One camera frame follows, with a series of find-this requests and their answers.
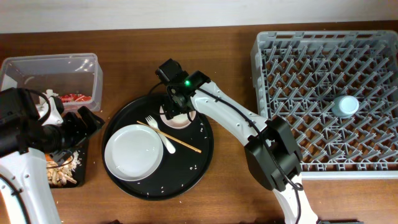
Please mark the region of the wooden chopstick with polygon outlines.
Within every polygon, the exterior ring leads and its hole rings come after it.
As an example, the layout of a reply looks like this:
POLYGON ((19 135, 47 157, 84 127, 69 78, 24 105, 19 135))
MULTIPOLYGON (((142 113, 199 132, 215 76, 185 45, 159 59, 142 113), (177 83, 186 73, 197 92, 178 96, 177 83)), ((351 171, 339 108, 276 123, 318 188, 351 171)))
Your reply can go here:
POLYGON ((195 152, 198 152, 198 153, 201 153, 201 152, 202 152, 202 151, 199 150, 198 148, 193 147, 193 146, 191 146, 191 145, 189 145, 189 144, 187 144, 187 143, 185 143, 185 142, 183 142, 183 141, 181 141, 181 140, 179 140, 179 139, 177 139, 177 138, 175 138, 175 137, 173 137, 173 136, 171 136, 171 135, 169 135, 169 134, 167 134, 167 133, 164 133, 164 132, 162 132, 161 130, 155 129, 155 128, 149 126, 148 124, 144 124, 144 123, 141 122, 141 121, 136 121, 136 122, 137 122, 138 124, 141 124, 141 125, 147 126, 148 128, 153 129, 155 132, 157 132, 157 133, 159 133, 159 134, 162 134, 163 136, 165 136, 165 137, 167 137, 167 138, 169 138, 169 139, 171 139, 171 140, 173 140, 173 141, 175 141, 175 142, 177 142, 177 143, 179 143, 179 144, 181 144, 181 145, 183 145, 183 146, 185 146, 185 147, 187 147, 187 148, 190 148, 190 149, 194 150, 195 152))

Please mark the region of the white dinner plate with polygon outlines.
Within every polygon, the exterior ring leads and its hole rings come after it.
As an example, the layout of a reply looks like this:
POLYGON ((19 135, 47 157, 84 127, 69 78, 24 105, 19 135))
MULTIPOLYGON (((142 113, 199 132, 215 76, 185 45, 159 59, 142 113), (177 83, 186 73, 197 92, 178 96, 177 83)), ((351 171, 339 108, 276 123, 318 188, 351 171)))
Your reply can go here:
POLYGON ((147 126, 132 124, 117 130, 108 139, 104 162, 115 177, 134 182, 154 173, 163 155, 159 135, 147 126))

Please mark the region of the pink shallow bowl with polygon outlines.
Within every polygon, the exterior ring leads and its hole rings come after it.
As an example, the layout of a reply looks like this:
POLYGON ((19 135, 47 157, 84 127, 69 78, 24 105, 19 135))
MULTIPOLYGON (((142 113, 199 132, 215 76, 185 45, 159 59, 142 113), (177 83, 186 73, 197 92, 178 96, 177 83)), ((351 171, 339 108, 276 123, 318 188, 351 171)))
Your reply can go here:
POLYGON ((164 115, 163 107, 161 106, 159 109, 160 118, 164 124, 166 124, 170 128, 174 129, 184 129, 189 126, 192 121, 195 119, 196 111, 191 111, 189 114, 179 114, 174 116, 172 119, 167 119, 164 115))

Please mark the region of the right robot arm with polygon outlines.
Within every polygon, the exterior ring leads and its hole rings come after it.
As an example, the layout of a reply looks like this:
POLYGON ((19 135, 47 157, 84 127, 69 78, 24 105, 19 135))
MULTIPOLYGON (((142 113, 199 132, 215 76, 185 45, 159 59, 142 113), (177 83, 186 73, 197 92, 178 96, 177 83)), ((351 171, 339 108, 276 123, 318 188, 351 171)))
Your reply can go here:
POLYGON ((171 107, 164 111, 168 118, 196 111, 215 120, 243 145, 251 175, 274 193, 285 223, 318 223, 302 185, 303 155, 284 119, 253 113, 204 73, 190 75, 171 58, 155 74, 169 96, 171 107))

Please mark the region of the red snack wrapper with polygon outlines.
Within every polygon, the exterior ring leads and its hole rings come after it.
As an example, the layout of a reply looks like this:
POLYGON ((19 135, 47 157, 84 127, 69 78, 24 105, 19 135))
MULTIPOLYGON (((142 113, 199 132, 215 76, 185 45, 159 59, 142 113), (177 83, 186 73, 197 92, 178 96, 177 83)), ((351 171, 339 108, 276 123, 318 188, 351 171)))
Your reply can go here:
POLYGON ((61 99, 62 103, 85 102, 85 101, 91 100, 90 96, 86 96, 86 95, 79 94, 79 93, 76 93, 76 94, 71 93, 71 94, 59 96, 59 98, 61 99))

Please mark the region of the light blue cup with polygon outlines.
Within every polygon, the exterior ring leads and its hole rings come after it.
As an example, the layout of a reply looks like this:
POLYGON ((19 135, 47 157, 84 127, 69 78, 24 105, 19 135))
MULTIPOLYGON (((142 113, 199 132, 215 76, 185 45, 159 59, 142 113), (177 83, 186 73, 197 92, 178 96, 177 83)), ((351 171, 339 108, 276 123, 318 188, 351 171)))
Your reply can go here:
POLYGON ((353 96, 339 96, 333 102, 331 110, 338 118, 350 118, 359 110, 359 101, 353 96))

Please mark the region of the white plastic fork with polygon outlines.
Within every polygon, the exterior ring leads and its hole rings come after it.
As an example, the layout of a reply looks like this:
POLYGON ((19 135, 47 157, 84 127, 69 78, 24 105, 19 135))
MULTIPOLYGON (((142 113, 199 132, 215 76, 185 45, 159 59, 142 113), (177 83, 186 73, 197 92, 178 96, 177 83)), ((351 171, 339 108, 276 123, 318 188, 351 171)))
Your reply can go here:
MULTIPOLYGON (((159 130, 158 123, 152 116, 147 116, 146 121, 151 128, 159 130)), ((174 145, 163 134, 158 133, 158 135, 168 152, 174 154, 176 152, 174 145)))

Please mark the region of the white tissue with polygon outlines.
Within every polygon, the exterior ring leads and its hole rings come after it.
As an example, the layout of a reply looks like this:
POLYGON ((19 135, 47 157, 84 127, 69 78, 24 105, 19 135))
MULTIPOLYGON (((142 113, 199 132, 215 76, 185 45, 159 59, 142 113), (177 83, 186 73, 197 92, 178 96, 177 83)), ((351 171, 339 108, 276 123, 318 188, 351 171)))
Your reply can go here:
MULTIPOLYGON (((58 93, 55 93, 53 90, 51 90, 51 89, 48 89, 48 90, 46 90, 45 92, 43 92, 43 94, 45 95, 45 97, 46 98, 49 98, 49 97, 51 97, 51 96, 55 96, 55 97, 58 97, 59 96, 59 94, 58 93)), ((42 104, 42 103, 44 103, 45 102, 45 98, 43 98, 43 97, 39 97, 39 101, 40 101, 40 104, 42 104)))

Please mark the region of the rice and food scraps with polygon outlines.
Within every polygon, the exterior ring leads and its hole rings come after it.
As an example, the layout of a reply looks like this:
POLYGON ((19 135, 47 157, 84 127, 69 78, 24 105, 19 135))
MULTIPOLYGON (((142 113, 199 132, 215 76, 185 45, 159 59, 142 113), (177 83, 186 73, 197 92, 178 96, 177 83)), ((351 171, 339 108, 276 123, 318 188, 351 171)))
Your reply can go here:
POLYGON ((79 184, 77 168, 81 166, 79 153, 75 151, 62 165, 58 165, 49 154, 45 155, 47 180, 50 187, 61 188, 79 184))

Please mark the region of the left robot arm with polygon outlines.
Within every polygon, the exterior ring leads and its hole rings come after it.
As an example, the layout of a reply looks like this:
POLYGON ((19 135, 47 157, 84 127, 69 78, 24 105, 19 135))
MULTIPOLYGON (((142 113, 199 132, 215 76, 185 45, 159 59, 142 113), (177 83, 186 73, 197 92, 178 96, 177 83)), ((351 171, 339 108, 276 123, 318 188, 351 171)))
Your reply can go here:
POLYGON ((103 125, 86 106, 64 112, 53 94, 25 88, 1 92, 1 195, 11 223, 61 222, 45 157, 61 167, 103 125))

